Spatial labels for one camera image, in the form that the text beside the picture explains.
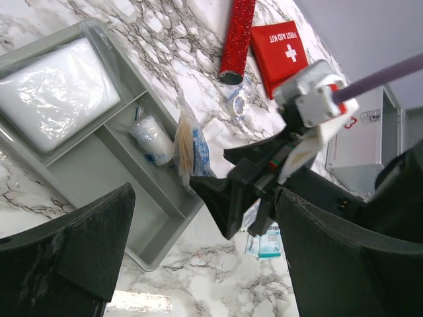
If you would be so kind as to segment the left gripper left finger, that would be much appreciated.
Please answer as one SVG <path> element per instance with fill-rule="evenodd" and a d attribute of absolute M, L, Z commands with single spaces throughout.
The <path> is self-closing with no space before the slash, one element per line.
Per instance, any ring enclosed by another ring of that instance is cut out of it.
<path fill-rule="evenodd" d="M 1 239 L 2 316 L 103 316 L 135 207 L 126 183 L 37 227 Z"/>

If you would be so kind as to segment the white gauze pad bag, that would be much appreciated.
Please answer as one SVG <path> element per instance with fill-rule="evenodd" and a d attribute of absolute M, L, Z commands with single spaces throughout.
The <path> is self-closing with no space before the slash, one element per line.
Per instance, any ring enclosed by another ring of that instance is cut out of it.
<path fill-rule="evenodd" d="M 1 111 L 48 153 L 120 101 L 87 38 L 1 79 Z"/>

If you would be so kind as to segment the grey plastic divided tray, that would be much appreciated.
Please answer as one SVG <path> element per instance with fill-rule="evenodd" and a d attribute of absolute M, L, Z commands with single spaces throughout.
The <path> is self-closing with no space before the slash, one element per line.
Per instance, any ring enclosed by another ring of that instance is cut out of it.
<path fill-rule="evenodd" d="M 140 268 L 153 271 L 200 210 L 202 201 L 184 189 L 174 168 L 149 162 L 129 134 L 138 106 L 151 111 L 170 136 L 176 132 L 176 122 L 111 31 L 98 19 L 85 19 L 3 54 L 1 76 L 80 38 L 87 38 L 100 57 L 120 102 L 46 154 L 6 117 L 1 118 L 1 140 L 74 207 L 130 183 L 136 203 L 126 253 Z"/>

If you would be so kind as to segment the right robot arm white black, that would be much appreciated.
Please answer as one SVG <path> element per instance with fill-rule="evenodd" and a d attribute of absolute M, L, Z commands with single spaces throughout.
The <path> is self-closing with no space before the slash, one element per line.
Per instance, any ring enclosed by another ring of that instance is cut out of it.
<path fill-rule="evenodd" d="M 422 144 L 393 159 L 378 175 L 368 202 L 311 170 L 306 162 L 287 181 L 277 177 L 300 137 L 278 135 L 235 149 L 224 157 L 235 166 L 226 178 L 193 176 L 190 187 L 208 207 L 221 234 L 231 239 L 240 229 L 247 209 L 260 205 L 248 227 L 252 236 L 263 235 L 277 220 L 279 190 L 287 188 L 314 206 L 366 229 L 405 241 L 422 242 Z"/>

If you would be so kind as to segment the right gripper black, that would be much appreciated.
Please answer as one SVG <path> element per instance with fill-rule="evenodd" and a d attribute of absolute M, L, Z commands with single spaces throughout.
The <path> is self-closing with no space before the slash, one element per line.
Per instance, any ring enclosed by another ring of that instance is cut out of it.
<path fill-rule="evenodd" d="M 245 211 L 258 199 L 254 184 L 260 192 L 260 203 L 251 231 L 265 231 L 276 220 L 274 202 L 281 187 L 352 222 L 364 204 L 362 198 L 310 169 L 315 153 L 308 139 L 291 138 L 290 133 L 280 132 L 256 143 L 225 149 L 223 156 L 236 165 L 226 178 L 193 176 L 190 187 L 206 204 L 220 233 L 228 240 L 240 229 Z M 270 166 L 263 171 L 263 180 L 255 183 L 261 167 L 253 163 L 263 159 Z"/>

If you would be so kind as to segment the gauze bandage roll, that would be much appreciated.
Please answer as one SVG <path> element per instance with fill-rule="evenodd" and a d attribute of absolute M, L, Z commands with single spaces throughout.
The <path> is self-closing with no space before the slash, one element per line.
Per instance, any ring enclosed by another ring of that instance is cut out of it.
<path fill-rule="evenodd" d="M 157 166 L 165 165 L 173 159 L 173 141 L 152 115 L 136 121 L 129 133 Z"/>

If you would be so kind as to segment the red first aid pouch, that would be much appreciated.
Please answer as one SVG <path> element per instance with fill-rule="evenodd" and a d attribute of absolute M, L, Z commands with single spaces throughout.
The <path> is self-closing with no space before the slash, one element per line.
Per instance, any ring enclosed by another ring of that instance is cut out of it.
<path fill-rule="evenodd" d="M 294 21 L 251 29 L 251 48 L 269 99 L 284 81 L 308 66 L 307 56 Z"/>

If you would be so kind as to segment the cotton swabs bag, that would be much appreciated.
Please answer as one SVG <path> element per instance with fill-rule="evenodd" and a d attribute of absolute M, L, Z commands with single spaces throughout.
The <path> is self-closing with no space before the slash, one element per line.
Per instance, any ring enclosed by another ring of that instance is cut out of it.
<path fill-rule="evenodd" d="M 187 103 L 183 91 L 176 97 L 180 108 L 178 126 L 174 137 L 174 163 L 185 189 L 194 193 L 191 177 L 215 177 L 210 166 L 209 147 L 196 119 Z"/>

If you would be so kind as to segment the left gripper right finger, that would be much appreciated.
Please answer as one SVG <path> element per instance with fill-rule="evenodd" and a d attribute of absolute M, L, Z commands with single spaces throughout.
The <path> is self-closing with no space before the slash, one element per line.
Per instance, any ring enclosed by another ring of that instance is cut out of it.
<path fill-rule="evenodd" d="M 422 245 L 385 236 L 281 188 L 277 222 L 300 316 L 421 316 Z"/>

